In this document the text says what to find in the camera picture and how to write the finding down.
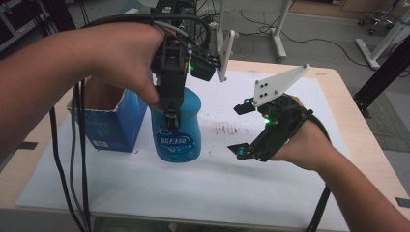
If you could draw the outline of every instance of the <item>bottle label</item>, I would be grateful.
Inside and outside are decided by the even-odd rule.
[[[187,133],[160,128],[157,132],[157,141],[163,154],[171,153],[172,156],[181,156],[181,158],[195,155],[195,141]]]

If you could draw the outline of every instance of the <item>cardboard box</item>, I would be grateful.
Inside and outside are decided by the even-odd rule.
[[[93,146],[99,150],[132,152],[147,109],[145,101],[130,90],[94,78],[86,81],[84,92],[85,135]]]

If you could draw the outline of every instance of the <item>desk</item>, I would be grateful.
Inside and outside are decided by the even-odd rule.
[[[291,66],[231,61],[231,71],[258,71],[260,73],[280,73],[291,69]],[[337,72],[328,69],[312,68],[306,74],[318,80],[327,98],[341,136],[353,162],[396,206],[395,198],[406,198],[394,171],[390,167],[377,141],[369,130],[365,120],[349,97],[347,89]],[[66,103],[70,94],[63,97],[56,105],[58,123],[67,115]],[[17,151],[9,164],[0,174],[0,209],[23,210],[15,205],[24,186],[30,179],[35,166],[50,139],[48,117],[29,134],[27,141],[39,142],[35,151]],[[398,208],[407,218],[410,210]]]

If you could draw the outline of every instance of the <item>plastic bottle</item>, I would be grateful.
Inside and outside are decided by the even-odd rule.
[[[181,106],[181,127],[169,131],[165,126],[163,112],[151,108],[153,137],[158,156],[169,162],[187,162],[198,158],[201,151],[201,133],[197,114],[201,108],[200,98],[190,89],[184,90]]]

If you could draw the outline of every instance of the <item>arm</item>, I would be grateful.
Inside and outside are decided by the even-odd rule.
[[[311,121],[303,124],[273,160],[316,171],[335,196],[351,231],[410,231],[410,222]]]
[[[92,75],[159,100],[149,78],[163,31],[116,23],[50,36],[0,62],[0,161],[82,78]]]

